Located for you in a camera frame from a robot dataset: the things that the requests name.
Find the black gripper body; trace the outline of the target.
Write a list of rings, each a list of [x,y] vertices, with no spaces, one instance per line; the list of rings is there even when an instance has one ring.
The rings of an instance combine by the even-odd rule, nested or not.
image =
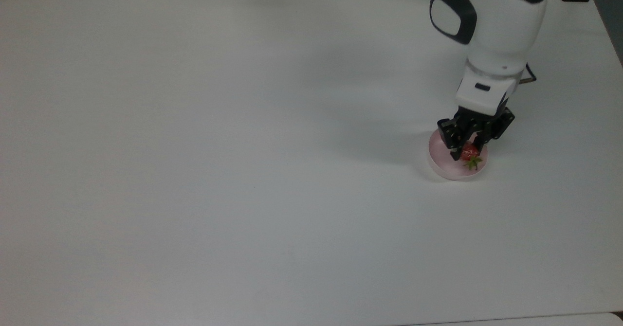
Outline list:
[[[505,105],[502,107],[503,109],[498,110],[493,116],[459,107],[455,114],[456,124],[467,138],[479,132],[484,132],[491,138],[500,138],[515,120],[511,110]]]

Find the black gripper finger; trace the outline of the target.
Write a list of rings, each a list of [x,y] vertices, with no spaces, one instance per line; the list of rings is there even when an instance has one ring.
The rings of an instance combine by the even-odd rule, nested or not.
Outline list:
[[[476,133],[474,146],[478,151],[479,157],[489,141],[497,140],[507,129],[507,124],[474,124],[474,126]]]
[[[445,144],[445,147],[450,151],[450,156],[454,161],[459,161],[463,146],[465,145],[465,131],[459,124],[460,118],[454,117],[443,118],[437,122],[438,132]]]

